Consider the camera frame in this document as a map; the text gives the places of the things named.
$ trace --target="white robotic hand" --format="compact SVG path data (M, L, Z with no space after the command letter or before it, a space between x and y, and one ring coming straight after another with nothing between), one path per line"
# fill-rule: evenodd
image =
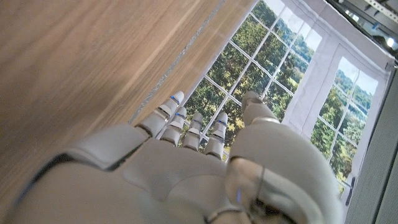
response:
M7 222L340 223L327 161L255 93L243 99L246 127L227 164L227 114L218 115L202 154L201 114L181 137L182 100L180 91L136 127L115 126L71 145L29 182Z

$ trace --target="wooden table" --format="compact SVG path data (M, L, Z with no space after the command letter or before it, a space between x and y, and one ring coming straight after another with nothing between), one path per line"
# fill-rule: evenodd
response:
M189 92L255 2L0 1L0 221L43 162L127 122L167 71L133 123Z

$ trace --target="tree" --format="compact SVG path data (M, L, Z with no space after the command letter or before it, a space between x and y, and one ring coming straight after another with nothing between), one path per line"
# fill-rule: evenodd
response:
M232 41L248 53L248 55L252 56L266 33L266 28L258 23L251 15L248 15L248 18L246 18L242 26L232 37Z
M347 104L346 99L342 97L339 89L332 87L319 115L337 128L343 116L345 104Z
M271 27L271 25L275 22L277 18L275 13L263 1L259 1L259 3L254 7L252 13L266 27Z
M187 109L187 120L191 120L196 112L201 113L203 116L201 130L204 130L224 97L224 93L209 81L203 79L185 103L184 107Z
M325 159L330 157L330 148L334 137L335 132L318 119L312 131L311 143L323 153Z

